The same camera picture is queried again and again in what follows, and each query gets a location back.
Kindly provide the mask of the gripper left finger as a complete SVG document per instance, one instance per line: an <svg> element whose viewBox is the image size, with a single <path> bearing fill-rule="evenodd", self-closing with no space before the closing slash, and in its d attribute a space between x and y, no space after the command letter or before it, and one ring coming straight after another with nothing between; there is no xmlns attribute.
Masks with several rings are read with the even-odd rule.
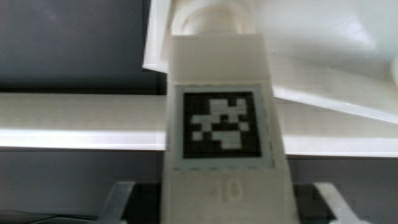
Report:
<svg viewBox="0 0 398 224"><path fill-rule="evenodd" d="M160 184L121 181L91 224L160 224Z"/></svg>

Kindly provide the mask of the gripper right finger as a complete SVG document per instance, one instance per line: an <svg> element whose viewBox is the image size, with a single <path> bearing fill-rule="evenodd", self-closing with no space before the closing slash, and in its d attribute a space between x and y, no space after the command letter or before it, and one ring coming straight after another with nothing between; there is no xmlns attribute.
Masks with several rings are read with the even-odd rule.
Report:
<svg viewBox="0 0 398 224"><path fill-rule="evenodd" d="M301 224L372 224L354 212L333 183L294 186Z"/></svg>

